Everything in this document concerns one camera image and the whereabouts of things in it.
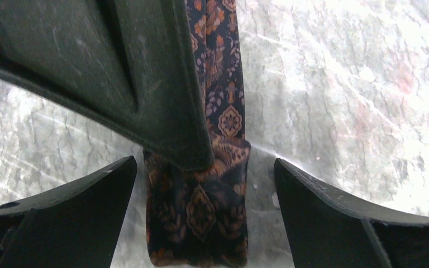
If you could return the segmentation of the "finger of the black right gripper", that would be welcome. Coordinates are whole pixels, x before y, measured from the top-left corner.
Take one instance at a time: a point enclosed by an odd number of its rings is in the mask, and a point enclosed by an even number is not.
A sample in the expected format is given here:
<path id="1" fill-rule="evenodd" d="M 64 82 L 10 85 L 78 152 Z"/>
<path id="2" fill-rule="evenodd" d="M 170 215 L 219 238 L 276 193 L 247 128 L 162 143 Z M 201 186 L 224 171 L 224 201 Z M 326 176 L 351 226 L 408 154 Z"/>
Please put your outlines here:
<path id="1" fill-rule="evenodd" d="M 182 169 L 213 163 L 184 1 L 0 1 L 0 79 Z"/>

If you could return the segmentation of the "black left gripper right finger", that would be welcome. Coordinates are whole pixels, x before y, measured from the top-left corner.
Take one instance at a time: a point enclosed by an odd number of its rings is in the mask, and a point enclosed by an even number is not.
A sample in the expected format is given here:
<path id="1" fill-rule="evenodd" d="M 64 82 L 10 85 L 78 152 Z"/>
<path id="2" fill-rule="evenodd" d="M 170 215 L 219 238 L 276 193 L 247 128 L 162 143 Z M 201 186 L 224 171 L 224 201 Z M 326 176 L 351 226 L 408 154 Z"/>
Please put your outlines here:
<path id="1" fill-rule="evenodd" d="M 429 267 L 429 217 L 358 198 L 282 159 L 274 179 L 295 267 Z"/>

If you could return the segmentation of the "navy orange paisley tie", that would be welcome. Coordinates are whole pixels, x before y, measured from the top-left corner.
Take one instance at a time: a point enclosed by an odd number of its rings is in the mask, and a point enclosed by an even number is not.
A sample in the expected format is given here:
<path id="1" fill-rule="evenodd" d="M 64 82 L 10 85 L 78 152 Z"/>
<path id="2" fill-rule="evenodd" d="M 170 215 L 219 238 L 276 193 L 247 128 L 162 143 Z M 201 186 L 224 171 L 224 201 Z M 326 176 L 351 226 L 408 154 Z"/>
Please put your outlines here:
<path id="1" fill-rule="evenodd" d="M 236 1 L 185 4 L 214 162 L 203 171 L 185 171 L 143 152 L 147 250 L 156 266 L 244 267 L 251 146 Z"/>

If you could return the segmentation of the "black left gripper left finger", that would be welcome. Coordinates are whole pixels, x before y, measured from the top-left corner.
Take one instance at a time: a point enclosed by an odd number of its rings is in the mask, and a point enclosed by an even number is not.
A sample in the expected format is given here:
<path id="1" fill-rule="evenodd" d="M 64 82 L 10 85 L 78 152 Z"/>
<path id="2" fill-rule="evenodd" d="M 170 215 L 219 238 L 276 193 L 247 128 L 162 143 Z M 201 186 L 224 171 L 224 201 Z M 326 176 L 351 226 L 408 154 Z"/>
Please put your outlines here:
<path id="1" fill-rule="evenodd" d="M 0 267 L 110 267 L 136 174 L 124 157 L 0 205 Z"/>

